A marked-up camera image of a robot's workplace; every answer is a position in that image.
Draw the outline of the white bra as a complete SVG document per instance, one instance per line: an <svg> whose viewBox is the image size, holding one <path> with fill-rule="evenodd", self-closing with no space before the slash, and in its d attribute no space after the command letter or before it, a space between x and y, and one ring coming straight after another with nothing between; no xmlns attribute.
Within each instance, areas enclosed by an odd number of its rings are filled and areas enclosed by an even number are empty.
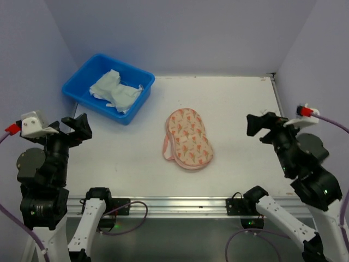
<svg viewBox="0 0 349 262"><path fill-rule="evenodd" d="M89 93L96 99L107 101L107 107L115 108L117 112L126 114L143 90L142 85L139 85L138 88L123 84L109 86L108 88L93 85L90 87Z"/></svg>

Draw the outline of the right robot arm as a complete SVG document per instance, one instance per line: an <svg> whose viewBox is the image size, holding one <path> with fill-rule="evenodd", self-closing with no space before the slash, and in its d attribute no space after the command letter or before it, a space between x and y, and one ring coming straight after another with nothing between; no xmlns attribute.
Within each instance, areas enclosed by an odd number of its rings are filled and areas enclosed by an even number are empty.
<svg viewBox="0 0 349 262"><path fill-rule="evenodd" d="M305 106L300 106L297 114L298 118L291 120L273 112L262 116L248 114L246 134L255 136L261 129L269 131L260 142L273 146L284 176L292 180L291 187L310 211L316 229L303 225L260 186L245 192L243 200L248 209L277 225L300 248L304 261L348 261L348 195L342 194L337 178L322 166L329 156L322 140L299 132L319 120L346 132L348 128Z"/></svg>

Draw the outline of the light green bra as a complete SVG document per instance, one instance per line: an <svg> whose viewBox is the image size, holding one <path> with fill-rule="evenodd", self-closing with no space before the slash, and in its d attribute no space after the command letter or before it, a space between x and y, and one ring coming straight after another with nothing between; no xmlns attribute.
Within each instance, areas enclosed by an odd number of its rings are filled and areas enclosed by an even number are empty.
<svg viewBox="0 0 349 262"><path fill-rule="evenodd" d="M106 107L126 114L143 90L142 85L135 88L122 82L119 72L111 69L89 88L89 94L107 101Z"/></svg>

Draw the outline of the floral pink laundry bag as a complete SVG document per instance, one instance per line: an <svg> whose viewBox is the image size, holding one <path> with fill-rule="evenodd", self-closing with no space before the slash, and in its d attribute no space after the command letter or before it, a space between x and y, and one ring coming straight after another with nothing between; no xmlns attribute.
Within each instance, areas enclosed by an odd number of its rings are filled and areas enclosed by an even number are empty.
<svg viewBox="0 0 349 262"><path fill-rule="evenodd" d="M190 108L174 111L165 122L163 157L187 170L199 170L213 159L201 116Z"/></svg>

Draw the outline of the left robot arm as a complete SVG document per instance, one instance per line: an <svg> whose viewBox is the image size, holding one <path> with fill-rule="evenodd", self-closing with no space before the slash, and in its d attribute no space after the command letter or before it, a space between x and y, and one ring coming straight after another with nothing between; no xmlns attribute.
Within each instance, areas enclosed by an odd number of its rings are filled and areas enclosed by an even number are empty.
<svg viewBox="0 0 349 262"><path fill-rule="evenodd" d="M111 203L105 187L91 188L83 200L82 217L71 241L67 240L67 171L70 148L92 138L86 113L47 124L32 111L16 122L20 137L43 146L29 148L17 159L17 180L23 222L37 242L40 261L90 261L93 236Z"/></svg>

